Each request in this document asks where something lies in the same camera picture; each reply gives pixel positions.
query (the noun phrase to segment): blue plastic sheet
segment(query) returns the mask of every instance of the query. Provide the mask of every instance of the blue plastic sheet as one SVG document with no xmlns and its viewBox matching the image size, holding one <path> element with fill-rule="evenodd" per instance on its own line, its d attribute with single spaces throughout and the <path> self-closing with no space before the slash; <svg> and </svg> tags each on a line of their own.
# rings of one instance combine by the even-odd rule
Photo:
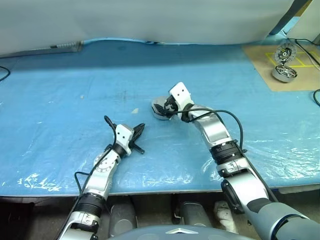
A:
<svg viewBox="0 0 320 240">
<path fill-rule="evenodd" d="M 0 59 L 0 195 L 77 195 L 112 143 L 104 122 L 146 127 L 112 194 L 207 192 L 221 178 L 197 129 L 153 117 L 151 101 L 183 81 L 197 103 L 235 113 L 246 154 L 272 187 L 320 182 L 320 108 L 307 91 L 272 92 L 241 46 L 99 41 L 77 53 Z M 224 121 L 239 139 L 236 122 Z"/>
</svg>

